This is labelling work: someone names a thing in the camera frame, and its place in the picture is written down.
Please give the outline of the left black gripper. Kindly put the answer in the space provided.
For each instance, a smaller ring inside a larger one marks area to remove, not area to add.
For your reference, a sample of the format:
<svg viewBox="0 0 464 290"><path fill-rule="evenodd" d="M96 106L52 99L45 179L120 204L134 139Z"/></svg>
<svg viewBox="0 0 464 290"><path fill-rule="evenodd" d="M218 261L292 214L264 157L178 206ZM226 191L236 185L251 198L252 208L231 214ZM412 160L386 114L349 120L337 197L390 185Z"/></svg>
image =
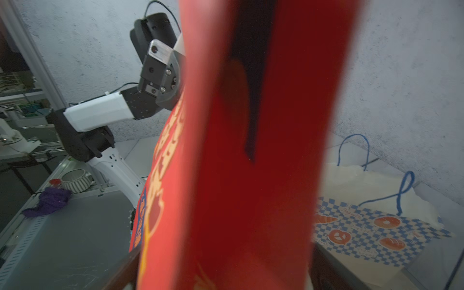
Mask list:
<svg viewBox="0 0 464 290"><path fill-rule="evenodd" d="M154 99L157 106L173 110L183 91L183 62L183 53L153 39L143 62L138 91Z"/></svg>

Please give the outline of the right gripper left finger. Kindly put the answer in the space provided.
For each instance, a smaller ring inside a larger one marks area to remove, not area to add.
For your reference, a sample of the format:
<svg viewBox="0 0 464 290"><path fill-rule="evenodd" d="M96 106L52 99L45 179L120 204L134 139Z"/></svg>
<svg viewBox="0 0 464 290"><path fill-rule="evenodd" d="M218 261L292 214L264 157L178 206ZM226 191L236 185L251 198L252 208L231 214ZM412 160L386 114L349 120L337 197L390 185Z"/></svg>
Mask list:
<svg viewBox="0 0 464 290"><path fill-rule="evenodd" d="M135 290L141 250L132 250L102 280L102 290Z"/></svg>

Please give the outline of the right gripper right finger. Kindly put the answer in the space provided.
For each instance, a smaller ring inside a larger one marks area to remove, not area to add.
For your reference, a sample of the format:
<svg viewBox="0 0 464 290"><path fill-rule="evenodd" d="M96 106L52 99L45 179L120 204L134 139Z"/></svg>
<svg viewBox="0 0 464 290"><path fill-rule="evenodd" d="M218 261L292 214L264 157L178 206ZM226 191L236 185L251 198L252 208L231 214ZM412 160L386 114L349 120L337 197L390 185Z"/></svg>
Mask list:
<svg viewBox="0 0 464 290"><path fill-rule="evenodd" d="M313 247L310 279L315 290L369 290L364 282L319 244Z"/></svg>

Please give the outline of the blue checkered paper bag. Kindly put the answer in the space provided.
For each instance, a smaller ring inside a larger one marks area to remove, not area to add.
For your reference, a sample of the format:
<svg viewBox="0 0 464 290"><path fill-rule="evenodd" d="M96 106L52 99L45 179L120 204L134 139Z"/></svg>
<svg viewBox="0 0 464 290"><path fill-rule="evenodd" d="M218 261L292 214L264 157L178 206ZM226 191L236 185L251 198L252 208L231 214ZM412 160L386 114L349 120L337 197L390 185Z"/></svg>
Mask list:
<svg viewBox="0 0 464 290"><path fill-rule="evenodd" d="M383 286L433 240L452 238L437 210L414 191L415 175L329 163L313 241L362 282Z"/></svg>

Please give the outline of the red and white paper bag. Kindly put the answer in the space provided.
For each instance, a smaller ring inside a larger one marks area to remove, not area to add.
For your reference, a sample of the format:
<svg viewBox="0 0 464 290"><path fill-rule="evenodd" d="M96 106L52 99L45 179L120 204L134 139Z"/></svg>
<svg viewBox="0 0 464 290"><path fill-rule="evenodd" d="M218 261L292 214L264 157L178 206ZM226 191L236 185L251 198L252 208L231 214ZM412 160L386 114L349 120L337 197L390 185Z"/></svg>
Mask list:
<svg viewBox="0 0 464 290"><path fill-rule="evenodd" d="M139 290L302 290L361 1L181 1L184 91L136 215Z"/></svg>

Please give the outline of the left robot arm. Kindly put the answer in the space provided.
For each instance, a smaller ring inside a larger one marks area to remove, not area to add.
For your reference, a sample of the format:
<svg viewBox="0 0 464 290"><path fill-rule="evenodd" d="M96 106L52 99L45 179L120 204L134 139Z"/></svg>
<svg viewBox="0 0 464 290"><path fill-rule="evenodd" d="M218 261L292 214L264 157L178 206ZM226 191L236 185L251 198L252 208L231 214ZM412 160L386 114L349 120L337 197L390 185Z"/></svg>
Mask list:
<svg viewBox="0 0 464 290"><path fill-rule="evenodd" d="M120 157L109 126L173 110L183 91L185 52L165 13L136 20L130 39L143 64L134 87L53 110L46 120L55 127L71 157L101 172L136 207L142 181Z"/></svg>

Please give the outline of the purple cloth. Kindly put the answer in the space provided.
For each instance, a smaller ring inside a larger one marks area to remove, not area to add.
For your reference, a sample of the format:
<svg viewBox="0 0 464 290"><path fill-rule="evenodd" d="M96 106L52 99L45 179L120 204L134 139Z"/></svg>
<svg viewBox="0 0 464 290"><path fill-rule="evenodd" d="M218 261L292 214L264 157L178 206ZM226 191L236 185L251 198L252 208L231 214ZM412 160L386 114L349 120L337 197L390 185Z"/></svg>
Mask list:
<svg viewBox="0 0 464 290"><path fill-rule="evenodd" d="M48 187L40 194L36 207L25 209L22 214L27 218L50 215L64 208L68 204L71 195L72 192L69 190Z"/></svg>

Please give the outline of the striped white bowl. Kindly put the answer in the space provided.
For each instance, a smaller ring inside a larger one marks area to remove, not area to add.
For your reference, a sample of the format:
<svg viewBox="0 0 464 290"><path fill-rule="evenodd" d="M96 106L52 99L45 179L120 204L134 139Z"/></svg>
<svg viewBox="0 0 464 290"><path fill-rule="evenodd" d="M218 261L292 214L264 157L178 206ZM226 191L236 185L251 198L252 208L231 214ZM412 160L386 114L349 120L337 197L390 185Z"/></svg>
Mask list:
<svg viewBox="0 0 464 290"><path fill-rule="evenodd" d="M60 180L62 187L73 194L87 191L93 183L92 175L84 169L69 171Z"/></svg>

